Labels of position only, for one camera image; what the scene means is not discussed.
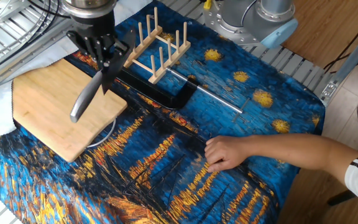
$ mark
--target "wooden floor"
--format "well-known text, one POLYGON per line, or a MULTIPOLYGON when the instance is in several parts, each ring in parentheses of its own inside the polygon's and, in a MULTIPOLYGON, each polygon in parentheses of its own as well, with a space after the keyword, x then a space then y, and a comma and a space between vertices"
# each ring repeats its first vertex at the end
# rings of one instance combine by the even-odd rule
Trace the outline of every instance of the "wooden floor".
MULTIPOLYGON (((300 27, 285 46, 323 67, 334 60, 357 34, 358 0, 295 0, 295 4, 300 27)), ((357 104, 358 67, 342 83, 329 104, 323 136, 357 149, 357 104)), ((324 172, 301 170, 278 223, 358 224, 358 198, 331 208, 326 205, 328 198, 345 189, 324 172)))

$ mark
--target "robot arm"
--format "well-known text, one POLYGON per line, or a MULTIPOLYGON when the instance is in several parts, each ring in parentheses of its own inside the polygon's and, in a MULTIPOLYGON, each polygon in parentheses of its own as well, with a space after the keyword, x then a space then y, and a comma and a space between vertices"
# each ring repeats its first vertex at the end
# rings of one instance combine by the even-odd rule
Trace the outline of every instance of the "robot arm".
POLYGON ((205 8, 206 25, 239 45, 260 42, 273 49, 298 27, 293 0, 225 0, 219 5, 205 8))
POLYGON ((103 68, 111 63, 117 48, 122 52, 127 46, 116 38, 114 6, 116 0, 64 0, 63 3, 75 22, 75 30, 67 36, 85 55, 90 55, 103 68))
POLYGON ((67 32, 68 38, 98 64, 100 71, 78 96, 70 113, 76 123, 102 86, 106 93, 121 70, 135 45, 135 32, 130 30, 125 41, 119 41, 114 30, 116 0, 63 0, 74 20, 75 30, 67 32))

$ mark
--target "metal rod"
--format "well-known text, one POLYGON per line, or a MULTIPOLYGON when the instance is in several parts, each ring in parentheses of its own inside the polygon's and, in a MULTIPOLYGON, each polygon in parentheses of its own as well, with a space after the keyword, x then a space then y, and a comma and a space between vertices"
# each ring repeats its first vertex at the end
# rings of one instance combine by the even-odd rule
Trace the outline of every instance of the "metal rod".
MULTIPOLYGON (((172 75, 184 80, 184 81, 187 81, 187 77, 178 73, 177 71, 175 70, 172 70, 171 68, 167 68, 167 71, 169 71, 172 75)), ((242 110, 236 106, 234 106, 233 104, 227 102, 226 100, 222 99, 220 96, 218 95, 215 95, 214 93, 210 92, 209 90, 206 90, 204 89, 203 87, 201 86, 197 86, 197 89, 198 90, 201 90, 202 92, 206 93, 207 95, 211 96, 212 98, 214 98, 215 100, 218 100, 219 102, 223 103, 224 105, 230 107, 231 109, 233 109, 234 111, 238 112, 238 113, 242 113, 242 110)))
MULTIPOLYGON (((246 107, 246 104, 248 103, 249 98, 247 98, 246 102, 241 106, 240 110, 242 111, 244 109, 244 107, 246 107)), ((240 114, 236 114, 235 117, 233 118, 232 122, 236 122, 236 119, 240 116, 240 114)))

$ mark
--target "wooden peg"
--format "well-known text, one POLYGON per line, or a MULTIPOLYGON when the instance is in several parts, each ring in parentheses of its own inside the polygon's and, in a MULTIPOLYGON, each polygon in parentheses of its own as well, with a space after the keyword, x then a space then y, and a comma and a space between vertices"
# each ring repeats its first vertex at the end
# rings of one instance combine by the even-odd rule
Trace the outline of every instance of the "wooden peg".
POLYGON ((183 44, 187 44, 187 22, 183 23, 183 44))
POLYGON ((177 30, 177 52, 180 54, 180 45, 179 45, 179 30, 177 30))
POLYGON ((150 56, 150 59, 152 61, 152 71, 153 71, 153 76, 156 77, 155 75, 155 62, 154 62, 154 55, 150 56))
POLYGON ((164 57, 163 57, 163 54, 162 54, 162 47, 160 47, 160 63, 161 63, 161 68, 165 69, 165 67, 164 67, 164 57))
POLYGON ((154 24, 155 24, 154 29, 156 29, 156 30, 157 30, 157 27, 158 27, 158 14, 157 14, 157 7, 154 7, 154 24))
POLYGON ((142 23, 139 22, 139 37, 140 37, 140 44, 143 45, 143 29, 142 29, 142 23))
POLYGON ((147 36, 150 37, 150 15, 146 16, 146 21, 147 21, 147 36))
POLYGON ((171 39, 168 38, 168 59, 172 61, 171 39))

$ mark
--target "wire rack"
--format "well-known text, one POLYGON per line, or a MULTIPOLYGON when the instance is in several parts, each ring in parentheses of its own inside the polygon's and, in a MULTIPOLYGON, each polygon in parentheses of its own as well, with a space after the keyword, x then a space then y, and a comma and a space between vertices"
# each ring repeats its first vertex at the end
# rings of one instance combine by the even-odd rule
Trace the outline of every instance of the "wire rack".
MULTIPOLYGON (((51 0, 50 10, 56 11, 58 0, 51 0)), ((26 0, 0 0, 0 83, 23 64, 34 58, 54 42, 61 39, 68 29, 72 28, 69 19, 57 18, 52 22, 53 15, 46 19, 46 12, 30 5, 26 0)), ((33 0, 44 9, 48 9, 49 1, 33 0)))
MULTIPOLYGON (((47 3, 41 0, 36 1, 36 3, 47 7, 47 3)), ((56 2, 52 1, 50 7, 55 11, 56 2)), ((42 12, 34 6, 27 6, 12 17, 0 22, 0 62, 33 37, 44 21, 46 14, 46 12, 42 12)), ((42 29, 48 26, 51 20, 52 16, 48 16, 42 29)))

